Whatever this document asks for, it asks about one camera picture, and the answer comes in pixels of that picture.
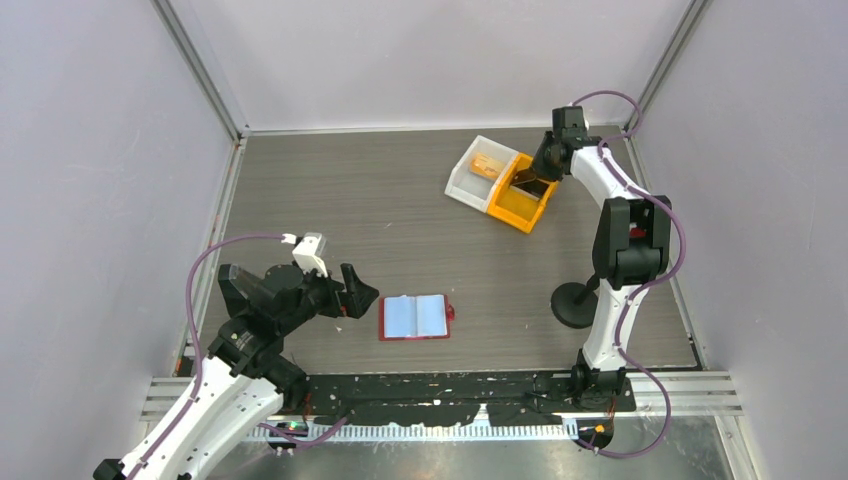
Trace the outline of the red card holder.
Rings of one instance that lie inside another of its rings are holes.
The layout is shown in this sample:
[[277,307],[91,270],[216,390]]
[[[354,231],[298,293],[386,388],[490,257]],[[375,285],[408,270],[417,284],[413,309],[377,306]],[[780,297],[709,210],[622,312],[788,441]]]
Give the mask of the red card holder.
[[436,340],[451,336],[455,309],[444,294],[383,297],[379,303],[380,341]]

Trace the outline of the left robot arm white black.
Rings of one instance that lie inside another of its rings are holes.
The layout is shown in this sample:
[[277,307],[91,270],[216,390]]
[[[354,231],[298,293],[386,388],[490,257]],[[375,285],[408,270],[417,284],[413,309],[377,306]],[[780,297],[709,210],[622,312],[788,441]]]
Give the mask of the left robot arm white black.
[[105,459],[96,479],[204,479],[274,413],[304,405],[310,381],[282,355],[284,339],[323,316],[358,319],[379,298],[349,263],[339,281],[296,263],[257,276],[235,265],[218,269],[229,320],[189,386],[155,428],[120,459]]

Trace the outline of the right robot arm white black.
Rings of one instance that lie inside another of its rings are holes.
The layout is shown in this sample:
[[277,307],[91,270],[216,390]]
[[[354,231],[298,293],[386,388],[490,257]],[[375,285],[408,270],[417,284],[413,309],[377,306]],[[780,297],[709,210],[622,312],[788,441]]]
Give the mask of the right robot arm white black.
[[670,202],[632,181],[601,138],[590,135],[579,106],[553,110],[531,170],[543,180],[573,177],[600,208],[592,275],[558,286],[550,300],[560,323],[590,331],[565,394],[580,408],[596,410],[625,390],[624,354],[637,310],[670,260]]

